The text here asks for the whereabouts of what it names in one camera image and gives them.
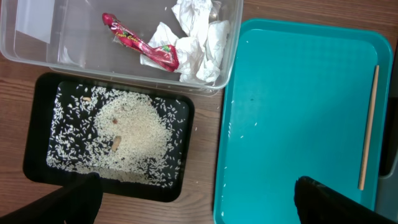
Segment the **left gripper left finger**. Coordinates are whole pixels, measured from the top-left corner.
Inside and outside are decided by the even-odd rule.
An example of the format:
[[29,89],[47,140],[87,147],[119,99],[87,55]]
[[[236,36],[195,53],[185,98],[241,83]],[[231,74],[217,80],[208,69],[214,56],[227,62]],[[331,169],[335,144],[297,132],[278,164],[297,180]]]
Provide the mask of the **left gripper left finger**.
[[1,217],[1,223],[94,223],[102,198],[99,175],[89,174]]

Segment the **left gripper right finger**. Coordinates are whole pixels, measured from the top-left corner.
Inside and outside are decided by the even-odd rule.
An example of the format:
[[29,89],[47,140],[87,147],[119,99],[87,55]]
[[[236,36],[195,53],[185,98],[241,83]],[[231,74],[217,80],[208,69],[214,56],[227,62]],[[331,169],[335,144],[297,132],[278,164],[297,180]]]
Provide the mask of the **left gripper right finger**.
[[395,224],[308,176],[296,180],[294,203],[301,224]]

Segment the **white rice grains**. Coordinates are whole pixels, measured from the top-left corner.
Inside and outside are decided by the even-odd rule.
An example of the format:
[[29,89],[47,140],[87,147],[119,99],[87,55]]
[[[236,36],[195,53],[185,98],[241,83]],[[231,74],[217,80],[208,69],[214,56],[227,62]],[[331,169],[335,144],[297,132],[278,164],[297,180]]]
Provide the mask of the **white rice grains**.
[[55,94],[46,164],[65,172],[170,188],[182,169],[188,105],[73,82]]

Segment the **red snack wrapper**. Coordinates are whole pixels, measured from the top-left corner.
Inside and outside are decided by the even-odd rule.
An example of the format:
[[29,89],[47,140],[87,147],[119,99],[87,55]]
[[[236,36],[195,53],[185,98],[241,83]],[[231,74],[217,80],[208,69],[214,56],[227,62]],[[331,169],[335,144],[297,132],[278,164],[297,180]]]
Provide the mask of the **red snack wrapper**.
[[102,21],[104,25],[109,27],[110,31],[121,45],[145,55],[157,65],[166,69],[166,71],[174,72],[178,69],[180,63],[178,61],[176,48],[173,45],[151,47],[126,26],[121,24],[114,14],[103,13]]

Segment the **white napkin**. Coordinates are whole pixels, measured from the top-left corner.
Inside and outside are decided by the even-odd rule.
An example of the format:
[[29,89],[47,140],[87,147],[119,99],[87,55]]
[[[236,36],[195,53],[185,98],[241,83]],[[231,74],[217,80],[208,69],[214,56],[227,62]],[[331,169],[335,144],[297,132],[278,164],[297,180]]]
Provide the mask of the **white napkin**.
[[211,83],[221,73],[230,23],[227,20],[210,22],[212,8],[210,0],[178,0],[172,11],[187,36],[177,37],[160,22],[149,41],[151,47],[176,48],[179,66],[174,72],[180,74],[181,82]]

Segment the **grey dishwasher rack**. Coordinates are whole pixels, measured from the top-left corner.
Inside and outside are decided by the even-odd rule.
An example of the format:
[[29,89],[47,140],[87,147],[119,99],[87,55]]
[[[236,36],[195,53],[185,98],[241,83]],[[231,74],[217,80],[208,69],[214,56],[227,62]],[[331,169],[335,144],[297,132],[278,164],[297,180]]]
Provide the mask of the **grey dishwasher rack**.
[[387,102],[376,211],[397,221],[397,56],[394,57]]

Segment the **clear plastic waste bin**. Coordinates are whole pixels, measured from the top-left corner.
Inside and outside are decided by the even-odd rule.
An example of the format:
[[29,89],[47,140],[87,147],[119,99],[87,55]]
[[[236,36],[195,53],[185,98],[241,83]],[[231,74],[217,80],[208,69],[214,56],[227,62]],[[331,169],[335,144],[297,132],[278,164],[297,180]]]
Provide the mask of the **clear plastic waste bin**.
[[232,26],[214,83],[186,84],[178,75],[141,65],[139,55],[112,41],[101,14],[112,12],[139,37],[149,40],[160,22],[182,34],[173,0],[1,1],[1,53],[7,59],[101,80],[212,96],[231,76],[243,13],[242,1],[215,1],[211,20]]

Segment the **black rectangular tray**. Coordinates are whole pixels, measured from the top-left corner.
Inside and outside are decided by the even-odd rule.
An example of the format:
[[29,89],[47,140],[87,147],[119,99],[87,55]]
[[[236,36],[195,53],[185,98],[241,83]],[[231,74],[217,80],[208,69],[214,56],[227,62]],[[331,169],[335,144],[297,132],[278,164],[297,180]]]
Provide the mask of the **black rectangular tray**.
[[195,107],[192,100],[183,95],[166,93],[153,88],[143,88],[126,83],[111,82],[90,77],[78,77],[61,73],[44,73],[36,81],[32,112],[30,117],[27,143],[25,146],[23,172],[31,181],[53,185],[67,185],[84,176],[75,172],[62,171],[47,165],[47,151],[55,145],[50,136],[50,125],[55,114],[55,100],[60,98],[61,105],[71,102],[72,94],[83,93],[81,87],[105,87],[107,90],[126,90],[159,97],[178,108],[177,130],[172,141],[177,143],[175,150],[168,154],[172,171],[172,184],[166,187],[151,187],[133,182],[121,182],[102,178],[103,191],[126,197],[172,202],[181,192],[185,163],[187,160],[190,136],[192,133]]

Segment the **teal serving tray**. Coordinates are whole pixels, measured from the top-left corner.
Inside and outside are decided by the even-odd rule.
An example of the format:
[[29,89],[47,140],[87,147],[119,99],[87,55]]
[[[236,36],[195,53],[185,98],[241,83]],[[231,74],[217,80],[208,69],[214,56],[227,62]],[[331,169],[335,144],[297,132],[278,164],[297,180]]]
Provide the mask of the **teal serving tray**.
[[[377,32],[243,22],[224,96],[215,223],[298,223],[294,185],[302,176],[373,209],[393,58]],[[376,65],[366,181],[359,190]]]

